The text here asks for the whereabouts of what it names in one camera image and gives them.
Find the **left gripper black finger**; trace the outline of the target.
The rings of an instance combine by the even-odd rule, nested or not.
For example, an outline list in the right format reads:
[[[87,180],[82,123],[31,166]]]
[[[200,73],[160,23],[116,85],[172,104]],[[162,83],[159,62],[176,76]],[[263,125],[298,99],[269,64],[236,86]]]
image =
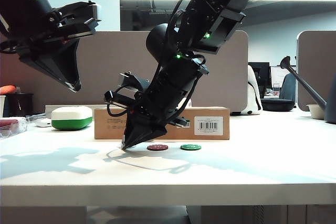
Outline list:
[[[34,68],[35,70],[53,78],[54,80],[64,85],[62,81],[59,80],[58,77],[56,76],[56,69],[55,69],[55,63],[53,61],[53,56],[51,55],[46,55],[42,57],[20,56],[19,60],[24,64]]]
[[[72,92],[81,89],[81,82],[77,67],[77,47],[79,40],[70,41],[60,47],[53,56],[56,76]]]

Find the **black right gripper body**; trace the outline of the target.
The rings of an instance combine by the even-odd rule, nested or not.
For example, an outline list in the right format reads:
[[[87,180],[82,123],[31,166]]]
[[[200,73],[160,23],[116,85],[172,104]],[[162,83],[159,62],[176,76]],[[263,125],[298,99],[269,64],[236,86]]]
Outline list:
[[[166,125],[186,125],[180,117],[185,105],[176,107],[184,97],[190,99],[199,79],[208,74],[200,59],[175,59],[166,64],[145,89],[138,90],[135,104],[128,112],[128,129],[165,130]]]

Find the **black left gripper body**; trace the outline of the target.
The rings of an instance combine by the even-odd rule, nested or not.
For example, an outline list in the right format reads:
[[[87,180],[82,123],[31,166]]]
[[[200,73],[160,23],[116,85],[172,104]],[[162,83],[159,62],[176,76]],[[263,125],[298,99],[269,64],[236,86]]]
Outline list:
[[[63,55],[75,56],[79,39],[96,32],[95,25],[64,25],[56,31],[25,39],[16,52],[23,62],[59,59]]]

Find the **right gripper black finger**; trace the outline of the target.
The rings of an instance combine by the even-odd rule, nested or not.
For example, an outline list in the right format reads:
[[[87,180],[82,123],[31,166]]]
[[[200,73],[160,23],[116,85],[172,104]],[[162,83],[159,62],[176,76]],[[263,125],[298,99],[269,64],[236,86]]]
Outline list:
[[[127,149],[136,145],[137,139],[137,117],[134,110],[127,113],[127,121],[121,142],[121,148]]]
[[[151,127],[137,126],[136,127],[137,144],[163,136],[166,133],[167,130],[165,127],[151,128]]]

